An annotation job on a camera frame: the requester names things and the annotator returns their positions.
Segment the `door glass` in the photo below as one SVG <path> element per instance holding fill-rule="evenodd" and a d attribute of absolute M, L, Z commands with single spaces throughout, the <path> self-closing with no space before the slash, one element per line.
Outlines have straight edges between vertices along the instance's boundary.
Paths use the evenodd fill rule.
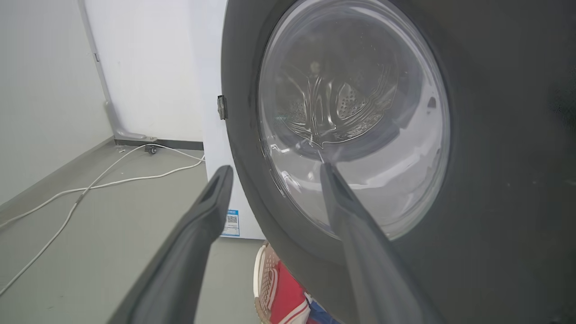
<path fill-rule="evenodd" d="M 310 221 L 333 235 L 322 161 L 391 239 L 423 217 L 446 169 L 448 104 L 430 49 L 398 8 L 297 2 L 271 35 L 258 90 L 276 184 Z"/>

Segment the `plastic basket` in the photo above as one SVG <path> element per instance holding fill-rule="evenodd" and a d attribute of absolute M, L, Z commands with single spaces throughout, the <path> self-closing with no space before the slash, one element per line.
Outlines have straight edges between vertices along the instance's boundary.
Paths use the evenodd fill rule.
<path fill-rule="evenodd" d="M 264 241 L 264 245 L 258 250 L 256 254 L 256 261 L 254 263 L 254 306 L 256 313 L 260 318 L 260 323 L 270 324 L 270 309 L 266 307 L 268 304 L 268 293 L 272 279 L 268 272 L 272 270 L 280 261 L 280 258 L 274 252 L 274 249 Z"/>

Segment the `concrete floor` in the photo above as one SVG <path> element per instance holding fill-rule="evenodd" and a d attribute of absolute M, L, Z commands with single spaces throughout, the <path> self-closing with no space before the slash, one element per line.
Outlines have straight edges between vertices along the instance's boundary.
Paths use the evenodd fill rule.
<path fill-rule="evenodd" d="M 68 189 L 85 187 L 131 148 L 106 144 L 49 176 L 0 211 L 0 224 Z M 201 151 L 186 151 L 201 157 Z M 99 184 L 196 163 L 167 149 L 130 154 Z M 0 297 L 0 323 L 103 323 L 206 184 L 204 164 L 164 178 L 88 192 L 44 254 Z M 0 229 L 0 288 L 64 222 L 72 193 Z M 196 323 L 258 323 L 252 270 L 262 241 L 219 238 L 210 251 Z"/>

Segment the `caster wheel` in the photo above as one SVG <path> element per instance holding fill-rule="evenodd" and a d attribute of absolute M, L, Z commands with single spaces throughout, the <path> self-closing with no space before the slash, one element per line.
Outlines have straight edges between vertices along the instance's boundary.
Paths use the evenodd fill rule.
<path fill-rule="evenodd" d="M 153 145 L 146 145 L 144 147 L 144 151 L 152 154 L 156 154 L 156 152 L 158 152 L 158 148 L 156 146 Z"/>

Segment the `white cable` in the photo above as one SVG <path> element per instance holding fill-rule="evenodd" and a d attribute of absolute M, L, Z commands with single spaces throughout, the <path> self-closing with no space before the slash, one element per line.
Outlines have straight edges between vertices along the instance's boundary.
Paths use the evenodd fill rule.
<path fill-rule="evenodd" d="M 145 179 L 161 178 L 161 177 L 163 177 L 163 176 L 167 176 L 167 175 L 172 174 L 172 173 L 177 172 L 177 171 L 186 170 L 186 169 L 190 169 L 190 168 L 196 167 L 196 166 L 199 165 L 202 161 L 204 161 L 204 156 L 202 156 L 202 158 L 198 158 L 198 157 L 195 157 L 195 156 L 188 155 L 188 154 L 186 154 L 186 153 L 184 153 L 184 152 L 181 152 L 181 151 L 179 151 L 179 150 L 176 150 L 176 149 L 173 149 L 173 148 L 169 148 L 169 147 L 166 147 L 166 146 L 162 146 L 162 145 L 159 145 L 159 144 L 148 144 L 148 145 L 154 145 L 154 146 L 159 146 L 159 147 L 162 147 L 162 148 L 167 148 L 167 149 L 173 150 L 173 151 L 175 151 L 175 152 L 178 152 L 178 153 L 180 153 L 180 154 L 183 154 L 183 155 L 192 157 L 192 158 L 197 159 L 197 160 L 200 160 L 200 161 L 199 161 L 198 163 L 194 164 L 194 165 L 191 165 L 191 166 L 188 166 L 188 167 L 183 167 L 183 168 L 174 169 L 174 170 L 172 170 L 172 171 L 166 172 L 165 174 L 154 175 L 154 176 L 141 176 L 141 177 L 138 177 L 138 178 L 132 178 L 132 179 L 125 179 L 125 180 L 115 181 L 115 182 L 111 182 L 111 183 L 107 183 L 107 184 L 101 184 L 101 185 L 99 185 L 99 186 L 94 186 L 94 187 L 92 187 L 92 189 L 104 188 L 104 187 L 108 187 L 108 186 L 113 186 L 113 185 L 115 185 L 115 184 L 121 184 L 121 183 L 124 183 L 124 182 L 130 182 L 130 181 L 135 181 L 135 180 L 145 180 Z M 63 191 L 63 192 L 61 192 L 61 193 L 58 193 L 58 194 L 56 194 L 54 197 L 48 199 L 47 201 L 43 202 L 40 206 L 38 206 L 38 207 L 30 210 L 29 212 L 25 212 L 24 214 L 18 215 L 18 216 L 14 217 L 14 218 L 9 219 L 8 221 L 4 222 L 3 224 L 0 224 L 0 228 L 8 225 L 9 223 L 11 223 L 11 222 L 13 222 L 13 221 L 15 221 L 15 220 L 19 220 L 19 219 L 21 219 L 22 217 L 26 217 L 26 216 L 30 215 L 31 213 L 37 211 L 38 209 L 40 209 L 40 208 L 48 205 L 50 202 L 52 202 L 54 199 L 56 199 L 56 198 L 58 198 L 58 197 L 61 197 L 61 196 L 65 195 L 65 194 L 70 194 L 70 193 L 75 193 L 75 192 L 77 192 L 77 191 L 82 191 L 82 190 L 86 190 L 86 188 L 71 189 L 71 190 L 66 190 L 66 191 Z"/>
<path fill-rule="evenodd" d="M 180 153 L 180 154 L 183 154 L 183 155 L 192 157 L 192 158 L 194 158 L 194 159 L 197 159 L 197 160 L 199 160 L 199 161 L 198 161 L 198 163 L 196 163 L 196 164 L 194 164 L 194 165 L 190 165 L 190 166 L 187 166 L 187 167 L 182 167 L 182 168 L 174 169 L 174 170 L 172 170 L 172 171 L 166 172 L 165 174 L 161 174 L 161 175 L 142 176 L 142 177 L 138 177 L 138 178 L 125 179 L 125 180 L 115 181 L 115 182 L 111 182 L 111 183 L 107 183 L 107 184 L 102 184 L 102 185 L 100 185 L 100 186 L 93 187 L 94 184 L 95 184 L 96 182 L 98 182 L 98 180 L 100 180 L 100 178 L 102 178 L 102 177 L 104 176 L 104 174 L 106 174 L 106 172 L 108 172 L 108 170 L 110 170 L 114 165 L 116 165 L 116 163 L 120 162 L 123 158 L 125 158 L 126 156 L 128 156 L 130 153 L 132 153 L 132 152 L 136 151 L 137 149 L 142 148 L 142 147 L 144 147 L 144 146 L 146 146 L 146 145 L 153 145 L 153 146 L 159 146 L 159 147 L 161 147 L 161 148 L 167 148 L 167 149 L 173 150 L 173 151 L 175 151 L 175 152 L 178 152 L 178 153 Z M 83 190 L 82 194 L 80 194 L 80 197 L 78 197 L 78 199 L 76 200 L 76 202 L 75 202 L 74 205 L 72 206 L 72 209 L 70 209 L 70 212 L 68 213 L 68 216 L 66 217 L 66 220 L 64 221 L 64 224 L 62 224 L 62 226 L 60 227 L 60 229 L 58 230 L 58 232 L 56 232 L 56 234 L 50 239 L 50 241 L 48 241 L 48 243 L 46 243 L 46 245 L 40 250 L 40 252 L 38 252 L 38 254 L 36 254 L 36 256 L 35 256 L 32 260 L 30 260 L 30 262 L 28 262 L 28 264 L 27 264 L 24 268 L 22 268 L 22 270 L 20 270 L 20 271 L 14 276 L 14 278 L 12 278 L 12 279 L 6 284 L 6 286 L 0 291 L 0 296 L 2 296 L 2 295 L 4 294 L 4 292 L 6 292 L 6 291 L 8 290 L 8 288 L 10 288 L 10 286 L 12 286 L 12 284 L 14 284 L 14 282 L 15 282 L 16 280 L 18 280 L 18 278 L 19 278 L 20 276 L 22 276 L 22 274 L 23 274 L 26 270 L 28 270 L 28 268 L 29 268 L 38 258 L 40 258 L 40 256 L 42 255 L 42 253 L 44 253 L 44 251 L 48 248 L 48 246 L 50 246 L 50 244 L 52 244 L 52 242 L 58 237 L 58 235 L 60 235 L 60 233 L 64 230 L 64 227 L 66 227 L 66 225 L 67 225 L 68 222 L 70 221 L 70 217 L 72 216 L 72 213 L 74 213 L 74 210 L 76 209 L 76 207 L 78 206 L 78 204 L 80 203 L 80 201 L 84 198 L 84 196 L 86 195 L 86 193 L 88 192 L 88 190 L 90 190 L 90 189 L 96 189 L 96 188 L 103 188 L 103 187 L 112 186 L 112 185 L 120 184 L 120 183 L 124 183 L 124 182 L 135 181 L 135 180 L 161 178 L 161 177 L 163 177 L 163 176 L 167 176 L 167 175 L 172 174 L 172 173 L 177 172 L 177 171 L 181 171 L 181 170 L 185 170 L 185 169 L 190 169 L 190 168 L 196 167 L 197 165 L 199 165 L 200 163 L 202 163 L 202 161 L 204 161 L 204 156 L 202 156 L 202 158 L 197 158 L 197 157 L 195 157 L 195 156 L 188 155 L 188 154 L 186 154 L 186 153 L 184 153 L 184 152 L 181 152 L 181 151 L 176 150 L 176 149 L 173 149 L 173 148 L 169 148 L 169 147 L 167 147 L 167 146 L 163 146 L 163 145 L 159 145 L 159 144 L 145 144 L 145 145 L 141 145 L 141 146 L 139 146 L 139 147 L 131 150 L 130 152 L 126 153 L 124 156 L 122 156 L 121 158 L 119 158 L 118 161 L 116 161 L 116 162 L 114 162 L 112 165 L 110 165 L 110 166 L 109 166 L 104 172 L 102 172 L 102 174 L 99 175 L 98 178 L 96 178 L 96 180 L 94 180 L 88 187 L 63 191 L 63 192 L 55 195 L 54 197 L 50 198 L 48 201 L 45 201 L 45 202 L 44 202 L 43 204 L 41 204 L 40 206 L 38 206 L 38 207 L 30 210 L 29 212 L 26 212 L 26 213 L 24 213 L 24 214 L 22 214 L 22 215 L 18 215 L 18 216 L 16 216 L 16 217 L 8 220 L 7 222 L 3 223 L 2 225 L 0 225 L 0 228 L 2 228 L 2 227 L 4 227 L 6 224 L 8 224 L 8 223 L 10 223 L 10 222 L 12 222 L 12 221 L 15 221 L 15 220 L 18 220 L 18 219 L 20 219 L 20 218 L 22 218 L 22 217 L 25 217 L 25 216 L 27 216 L 27 215 L 29 215 L 29 214 L 37 211 L 38 209 L 46 206 L 48 203 L 50 203 L 51 201 L 53 201 L 54 199 L 56 199 L 56 198 L 58 198 L 58 197 L 60 197 L 60 196 L 62 196 L 62 195 Z"/>

